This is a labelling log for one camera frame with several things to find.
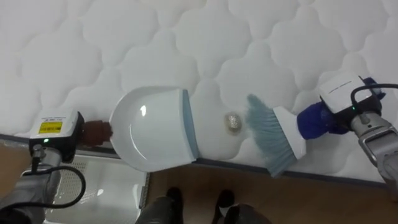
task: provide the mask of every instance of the person's foot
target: person's foot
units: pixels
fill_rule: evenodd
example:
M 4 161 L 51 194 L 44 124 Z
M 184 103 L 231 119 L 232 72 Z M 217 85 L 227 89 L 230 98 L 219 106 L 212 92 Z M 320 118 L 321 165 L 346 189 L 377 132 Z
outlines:
M 183 224 L 183 217 L 182 217 L 183 199 L 182 199 L 181 190 L 177 187 L 172 187 L 168 189 L 166 196 L 173 199 L 175 224 Z
M 235 203 L 235 195 L 234 192 L 230 190 L 223 190 L 218 196 L 218 200 L 215 207 L 215 213 L 213 217 L 213 221 L 211 224 L 217 224 L 218 220 L 226 213 L 232 205 Z

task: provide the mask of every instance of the mattress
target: mattress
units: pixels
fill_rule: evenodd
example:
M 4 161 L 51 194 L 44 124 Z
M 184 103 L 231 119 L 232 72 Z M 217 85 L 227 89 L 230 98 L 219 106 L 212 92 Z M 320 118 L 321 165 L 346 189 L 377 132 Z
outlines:
M 0 0 L 0 133 L 29 136 L 41 109 L 108 120 L 140 86 L 188 90 L 205 159 L 263 167 L 251 137 L 211 136 L 253 93 L 299 113 L 342 71 L 398 83 L 395 0 Z M 398 92 L 383 116 L 398 124 Z M 290 170 L 382 181 L 356 136 L 308 143 Z

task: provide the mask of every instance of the white dustpan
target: white dustpan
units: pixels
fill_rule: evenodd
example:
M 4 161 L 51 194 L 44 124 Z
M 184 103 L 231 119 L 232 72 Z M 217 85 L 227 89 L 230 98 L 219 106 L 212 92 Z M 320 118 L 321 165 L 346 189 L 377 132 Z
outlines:
M 168 169 L 198 157 L 187 90 L 137 88 L 119 101 L 109 122 L 114 150 L 137 170 Z

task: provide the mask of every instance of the sticker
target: sticker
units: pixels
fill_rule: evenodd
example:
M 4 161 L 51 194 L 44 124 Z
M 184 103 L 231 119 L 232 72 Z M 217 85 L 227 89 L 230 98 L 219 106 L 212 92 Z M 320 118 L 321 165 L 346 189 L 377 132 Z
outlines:
M 39 134 L 60 133 L 62 122 L 43 122 L 40 125 Z

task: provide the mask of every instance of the blue brush handle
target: blue brush handle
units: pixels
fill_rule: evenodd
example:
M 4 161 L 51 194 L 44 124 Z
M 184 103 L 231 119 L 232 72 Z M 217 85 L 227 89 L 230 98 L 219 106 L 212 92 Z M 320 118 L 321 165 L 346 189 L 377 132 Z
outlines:
M 365 85 L 376 84 L 373 78 L 365 78 L 363 82 Z M 373 92 L 380 100 L 386 95 L 380 89 L 373 89 Z M 297 126 L 300 134 L 306 140 L 319 138 L 325 133 L 346 134 L 348 132 L 348 129 L 337 125 L 333 114 L 322 101 L 309 106 L 298 114 Z

